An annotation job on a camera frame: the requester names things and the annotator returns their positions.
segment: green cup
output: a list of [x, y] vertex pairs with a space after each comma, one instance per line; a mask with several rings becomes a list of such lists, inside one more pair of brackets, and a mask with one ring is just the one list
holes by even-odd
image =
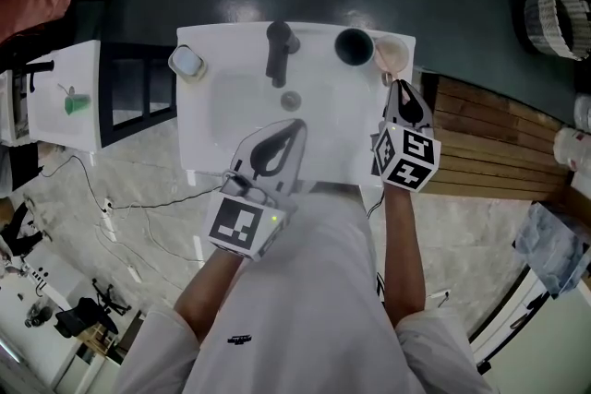
[[86, 94], [69, 94], [64, 99], [64, 109], [68, 115], [86, 109], [90, 105], [90, 95]]

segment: white bucket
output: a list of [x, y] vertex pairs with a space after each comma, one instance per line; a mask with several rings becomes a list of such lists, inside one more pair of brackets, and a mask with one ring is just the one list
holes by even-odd
[[579, 130], [591, 131], [591, 95], [580, 95], [576, 98], [574, 124]]
[[554, 159], [591, 177], [591, 135], [563, 128], [554, 138]]

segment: white sink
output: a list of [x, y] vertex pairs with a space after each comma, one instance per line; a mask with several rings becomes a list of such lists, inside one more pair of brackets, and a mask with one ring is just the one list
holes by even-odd
[[[344, 27], [289, 22], [300, 49], [287, 61], [286, 84], [276, 89], [265, 76], [268, 22], [205, 25], [178, 30], [207, 63], [203, 79], [188, 84], [177, 78], [178, 128], [185, 169], [221, 173], [240, 141], [264, 126], [287, 118], [308, 125], [300, 179], [358, 185], [378, 184], [371, 175], [369, 135], [378, 131], [386, 88], [375, 66], [352, 67], [334, 52]], [[388, 33], [369, 31], [375, 38]], [[415, 39], [396, 35], [410, 51], [399, 75], [410, 81]], [[295, 93], [293, 112], [282, 96]]]

